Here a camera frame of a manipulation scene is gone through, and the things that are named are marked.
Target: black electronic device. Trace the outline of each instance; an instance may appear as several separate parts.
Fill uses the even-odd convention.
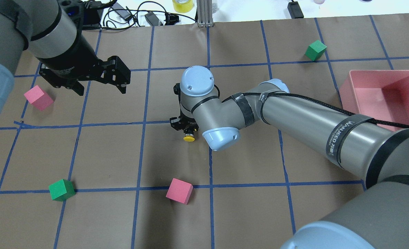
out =
[[[301,11],[301,8],[299,7],[298,2],[291,1],[288,4],[288,10],[289,10],[289,13],[292,19],[304,18],[303,12]]]
[[[158,19],[157,15],[150,11],[149,13],[145,14],[146,21],[149,22],[151,26],[163,26],[163,23]]]
[[[125,21],[129,21],[132,18],[132,14],[129,11],[124,10],[119,3],[114,3],[112,9],[115,10],[117,15],[119,15]]]

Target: cable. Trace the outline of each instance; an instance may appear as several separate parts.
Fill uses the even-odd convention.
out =
[[[100,9],[110,8],[110,7],[114,6],[114,4],[117,1],[118,0],[111,0],[109,3],[105,3],[105,4],[102,4],[102,5],[98,6],[98,7],[92,7],[92,8],[89,8],[89,9],[91,9],[91,10],[100,10]]]
[[[261,93],[243,93],[243,95],[245,95],[245,96],[260,96]],[[343,114],[348,115],[348,116],[355,115],[355,113],[353,113],[353,112],[346,111],[345,109],[341,109],[339,107],[333,106],[331,104],[327,104],[325,102],[322,102],[322,101],[319,101],[317,99],[313,99],[313,98],[310,98],[310,97],[304,96],[304,95],[299,95],[299,94],[294,94],[294,93],[269,93],[267,98],[269,98],[270,96],[274,96],[274,97],[290,96],[290,97],[294,97],[294,98],[301,98],[301,99],[313,102],[315,104],[319,104],[321,106],[327,107],[327,108],[332,109],[334,111],[343,113]],[[226,98],[225,100],[222,101],[222,103],[230,100],[231,98],[232,98],[231,96]],[[398,127],[398,128],[409,129],[409,124],[396,123],[396,122],[385,121],[385,120],[378,120],[378,119],[374,119],[374,118],[369,120],[368,123],[373,123],[374,125],[394,126],[394,127]]]
[[[155,3],[155,4],[157,4],[157,5],[159,5],[159,6],[161,6],[163,8],[165,15],[167,13],[167,11],[166,11],[166,9],[165,9],[165,7],[163,5],[161,5],[161,4],[157,3],[157,2],[154,2],[154,1],[144,1],[144,2],[140,3],[140,5],[138,5],[137,12],[135,13],[135,16],[137,17],[137,25],[139,27],[141,27],[141,26],[140,26],[140,22],[138,21],[138,13],[140,12],[140,7],[145,3]]]
[[[102,21],[102,23],[103,23],[103,26],[102,26],[102,27],[88,27],[88,28],[84,28],[83,30],[98,30],[98,29],[104,29],[104,30],[126,30],[126,29],[128,29],[128,28],[133,27],[135,24],[136,24],[136,25],[139,25],[138,22],[136,21],[136,16],[137,16],[138,13],[135,13],[135,14],[132,14],[132,13],[131,13],[131,16],[132,16],[131,19],[133,19],[134,22],[133,22],[132,24],[130,24],[129,26],[127,26],[127,27],[122,27],[122,28],[111,28],[111,27],[107,27],[107,26],[106,26],[106,17],[108,17],[109,19],[111,19],[111,21],[113,21],[113,22],[115,21],[116,23],[119,23],[119,24],[127,24],[127,23],[130,22],[131,19],[130,19],[128,22],[121,23],[121,22],[116,21],[116,20],[113,20],[112,18],[109,17],[109,14],[110,14],[111,12],[116,12],[116,11],[119,11],[119,10],[127,10],[127,11],[129,11],[130,13],[131,13],[131,11],[144,11],[144,12],[151,12],[151,11],[152,11],[152,10],[133,10],[133,9],[128,9],[128,8],[126,8],[126,9],[124,9],[124,8],[123,8],[123,9],[109,9],[108,12],[106,12],[106,14],[104,15],[104,18],[103,18],[103,21]],[[157,11],[157,10],[153,10],[152,12],[176,14],[176,15],[178,15],[178,16],[187,17],[187,18],[193,20],[194,22],[196,22],[196,20],[193,19],[192,17],[186,16],[186,15],[182,15],[182,14],[170,13],[170,12],[165,12],[165,11]]]

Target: pink plastic tray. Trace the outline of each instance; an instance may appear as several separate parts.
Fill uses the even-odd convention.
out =
[[[340,96],[345,110],[409,125],[409,70],[352,70]]]

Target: power adapter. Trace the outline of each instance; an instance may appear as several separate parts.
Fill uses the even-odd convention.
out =
[[[289,13],[292,19],[304,18],[303,12],[301,11],[301,8],[299,7],[298,2],[291,1],[288,4],[288,10],[289,10]]]
[[[160,19],[158,19],[157,15],[152,11],[145,14],[145,18],[146,18],[146,21],[148,21],[151,26],[163,26]]]

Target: cable strap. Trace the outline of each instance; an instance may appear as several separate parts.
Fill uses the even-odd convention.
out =
[[[245,127],[255,123],[255,117],[253,115],[252,108],[250,107],[250,104],[247,101],[246,97],[242,93],[236,93],[232,95],[231,98],[235,101],[235,103],[243,113]]]
[[[372,117],[355,114],[341,121],[329,136],[326,144],[327,159],[337,166],[341,166],[341,147],[348,134],[358,125],[372,120]]]
[[[264,123],[267,123],[269,126],[270,126],[270,123],[268,123],[263,117],[263,106],[264,106],[264,103],[266,102],[267,98],[269,97],[269,94],[277,93],[277,92],[285,93],[284,91],[277,90],[277,89],[271,89],[271,90],[262,92],[262,93],[260,93],[260,98],[258,99],[259,103],[257,103],[255,105],[255,110],[257,111],[257,115],[261,118],[261,120],[263,120]]]

